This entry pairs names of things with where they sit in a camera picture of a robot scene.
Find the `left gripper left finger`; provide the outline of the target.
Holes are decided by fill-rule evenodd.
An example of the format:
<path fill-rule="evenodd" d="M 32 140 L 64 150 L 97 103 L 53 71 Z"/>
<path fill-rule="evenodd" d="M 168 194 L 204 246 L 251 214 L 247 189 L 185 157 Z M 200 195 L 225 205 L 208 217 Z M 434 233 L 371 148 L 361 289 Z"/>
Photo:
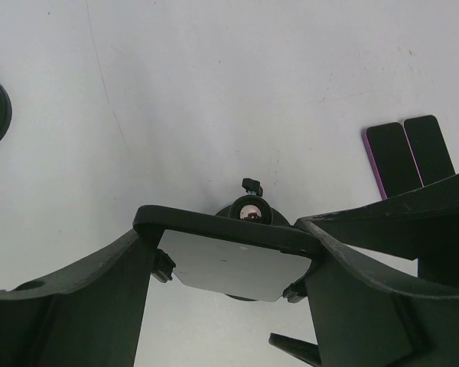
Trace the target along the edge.
<path fill-rule="evenodd" d="M 133 231 L 0 290 L 0 366 L 132 366 L 155 250 Z"/>

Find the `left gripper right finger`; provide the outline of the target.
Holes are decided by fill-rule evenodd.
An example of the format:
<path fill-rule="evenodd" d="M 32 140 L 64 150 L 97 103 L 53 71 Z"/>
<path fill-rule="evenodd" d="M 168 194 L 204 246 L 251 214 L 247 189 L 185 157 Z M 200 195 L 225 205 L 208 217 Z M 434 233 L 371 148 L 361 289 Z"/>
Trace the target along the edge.
<path fill-rule="evenodd" d="M 323 365 L 459 366 L 459 174 L 297 226 Z"/>

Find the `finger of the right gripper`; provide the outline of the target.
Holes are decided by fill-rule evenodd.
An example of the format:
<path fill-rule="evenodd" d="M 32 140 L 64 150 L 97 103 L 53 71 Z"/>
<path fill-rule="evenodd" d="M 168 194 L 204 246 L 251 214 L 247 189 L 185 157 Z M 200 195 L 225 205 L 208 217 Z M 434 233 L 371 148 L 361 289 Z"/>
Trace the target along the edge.
<path fill-rule="evenodd" d="M 318 345 L 316 344 L 283 336 L 277 333 L 270 334 L 269 344 L 282 352 L 289 354 L 290 356 L 294 356 L 308 365 L 314 367 L 322 366 L 321 355 Z"/>

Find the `black phone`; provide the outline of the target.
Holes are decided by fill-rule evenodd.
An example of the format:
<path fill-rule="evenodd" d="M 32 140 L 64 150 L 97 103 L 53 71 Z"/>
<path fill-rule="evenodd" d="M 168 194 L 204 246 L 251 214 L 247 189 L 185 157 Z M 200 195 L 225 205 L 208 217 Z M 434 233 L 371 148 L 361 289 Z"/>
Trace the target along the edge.
<path fill-rule="evenodd" d="M 422 187 L 415 159 L 400 123 L 366 128 L 363 143 L 384 200 Z"/>

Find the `silver phone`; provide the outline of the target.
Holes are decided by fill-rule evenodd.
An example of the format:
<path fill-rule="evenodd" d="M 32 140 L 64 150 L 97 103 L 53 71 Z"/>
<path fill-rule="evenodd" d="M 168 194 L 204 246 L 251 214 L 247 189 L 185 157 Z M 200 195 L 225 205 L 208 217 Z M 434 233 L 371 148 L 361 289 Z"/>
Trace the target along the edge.
<path fill-rule="evenodd" d="M 406 119 L 403 127 L 424 186 L 455 175 L 448 147 L 435 116 Z"/>

